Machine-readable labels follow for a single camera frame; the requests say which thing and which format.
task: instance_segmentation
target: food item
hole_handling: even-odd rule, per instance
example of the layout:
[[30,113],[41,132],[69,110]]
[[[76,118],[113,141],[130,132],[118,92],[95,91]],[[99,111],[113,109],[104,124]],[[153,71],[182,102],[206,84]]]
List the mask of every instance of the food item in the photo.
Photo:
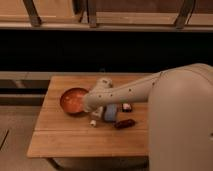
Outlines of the food item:
[[136,122],[133,119],[122,120],[114,124],[114,127],[117,129],[127,128],[134,126]]

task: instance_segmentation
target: table leg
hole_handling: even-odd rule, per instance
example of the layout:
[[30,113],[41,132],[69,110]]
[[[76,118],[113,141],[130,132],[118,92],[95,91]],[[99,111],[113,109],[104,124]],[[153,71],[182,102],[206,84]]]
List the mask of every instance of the table leg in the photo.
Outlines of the table leg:
[[48,161],[48,163],[50,163],[52,165],[52,167],[54,167],[56,170],[61,169],[61,166],[53,159],[53,158],[46,158],[46,160]]

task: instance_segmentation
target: metal bar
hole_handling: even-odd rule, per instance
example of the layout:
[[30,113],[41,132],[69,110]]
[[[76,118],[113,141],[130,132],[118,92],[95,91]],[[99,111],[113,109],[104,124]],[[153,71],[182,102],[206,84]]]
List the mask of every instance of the metal bar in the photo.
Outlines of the metal bar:
[[96,0],[87,0],[87,15],[90,27],[97,27]]
[[54,169],[56,170],[61,169],[61,166],[53,158],[46,158],[46,160],[48,161],[48,163],[52,165]]
[[195,3],[195,0],[184,0],[181,10],[178,14],[178,17],[176,18],[174,23],[177,29],[184,28],[188,14],[191,12],[194,6],[194,3]]
[[38,15],[33,0],[23,0],[23,2],[29,15],[31,25],[34,27],[39,27],[41,25],[41,18]]

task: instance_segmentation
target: small object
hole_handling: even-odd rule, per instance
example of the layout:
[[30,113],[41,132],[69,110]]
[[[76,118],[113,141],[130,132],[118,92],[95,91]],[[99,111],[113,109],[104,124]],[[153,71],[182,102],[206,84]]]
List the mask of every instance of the small object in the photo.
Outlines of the small object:
[[135,125],[135,121],[133,119],[122,120],[115,123],[114,127],[117,129],[127,128]]
[[103,120],[105,122],[116,122],[116,116],[117,116],[117,105],[116,104],[107,105]]
[[97,125],[96,120],[91,120],[90,125],[93,127],[96,127],[96,125]]
[[132,106],[129,103],[123,103],[122,104],[122,111],[123,112],[131,112]]

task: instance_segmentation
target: red object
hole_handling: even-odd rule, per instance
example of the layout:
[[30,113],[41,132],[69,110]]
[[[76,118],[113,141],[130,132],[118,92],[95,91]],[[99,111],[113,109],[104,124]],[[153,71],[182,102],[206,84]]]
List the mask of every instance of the red object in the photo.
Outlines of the red object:
[[64,92],[60,99],[60,105],[64,112],[79,114],[83,112],[83,97],[88,91],[84,88],[71,88]]
[[115,123],[114,127],[117,129],[127,128],[135,125],[135,121],[133,119],[122,120]]

